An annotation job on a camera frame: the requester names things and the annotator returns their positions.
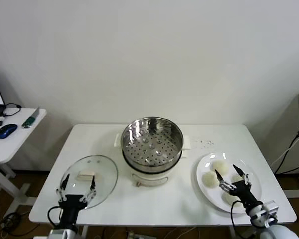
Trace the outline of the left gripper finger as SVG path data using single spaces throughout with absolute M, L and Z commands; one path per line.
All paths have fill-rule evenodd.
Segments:
M 69 176 L 70 174 L 67 174 L 65 179 L 61 181 L 59 188 L 56 189 L 56 193 L 58 195 L 58 202 L 64 202 L 67 200 L 65 197 L 65 189 L 69 180 Z
M 80 202 L 91 202 L 91 200 L 96 196 L 95 189 L 95 176 L 92 177 L 91 185 L 89 191 L 80 199 Z

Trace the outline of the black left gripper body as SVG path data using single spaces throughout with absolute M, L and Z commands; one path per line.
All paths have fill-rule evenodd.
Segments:
M 59 203 L 59 206 L 62 209 L 62 215 L 59 223 L 59 226 L 61 227 L 75 225 L 79 212 L 82 209 L 85 209 L 88 205 L 84 199 L 81 199 L 83 198 L 83 195 L 68 194 L 65 198 L 65 201 Z

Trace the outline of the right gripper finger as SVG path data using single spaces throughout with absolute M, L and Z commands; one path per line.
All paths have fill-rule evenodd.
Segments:
M 234 186 L 251 186 L 251 182 L 249 180 L 249 174 L 244 173 L 244 171 L 233 164 L 234 169 L 238 173 L 238 175 L 241 177 L 239 181 L 233 182 L 232 184 Z
M 233 191 L 233 185 L 230 184 L 230 183 L 227 183 L 227 182 L 223 179 L 223 177 L 221 176 L 221 174 L 220 174 L 217 170 L 215 170 L 215 173 L 216 173 L 217 179 L 218 179 L 218 181 L 219 181 L 219 187 L 220 187 L 223 191 L 225 191 L 225 192 L 227 192 L 227 193 L 230 194 L 230 192 Z

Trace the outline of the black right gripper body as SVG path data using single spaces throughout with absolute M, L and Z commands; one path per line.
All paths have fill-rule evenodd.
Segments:
M 262 204 L 262 202 L 257 200 L 256 197 L 251 193 L 251 183 L 245 184 L 245 181 L 241 180 L 232 183 L 232 185 L 235 186 L 235 188 L 230 190 L 229 194 L 232 196 L 237 196 L 241 200 L 246 212 L 249 212 L 253 208 Z

